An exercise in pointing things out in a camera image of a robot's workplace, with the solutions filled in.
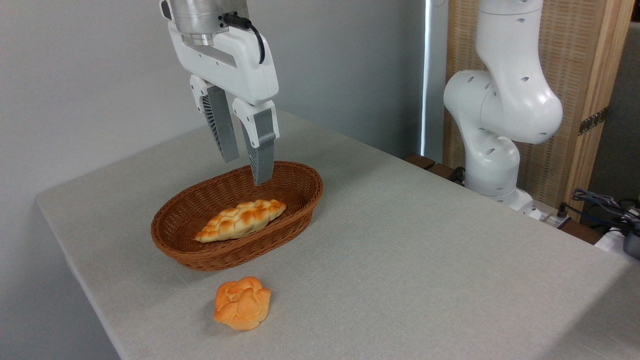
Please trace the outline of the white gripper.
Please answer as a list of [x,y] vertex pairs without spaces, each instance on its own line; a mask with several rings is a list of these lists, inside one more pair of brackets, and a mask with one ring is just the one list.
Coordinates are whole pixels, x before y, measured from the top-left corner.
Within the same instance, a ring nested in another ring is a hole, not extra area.
[[269,181],[274,142],[280,137],[271,101],[279,82],[268,42],[250,27],[247,2],[162,0],[160,9],[179,62],[192,73],[197,110],[204,114],[222,159],[229,163],[240,157],[229,92],[237,97],[232,107],[242,124],[254,184]]

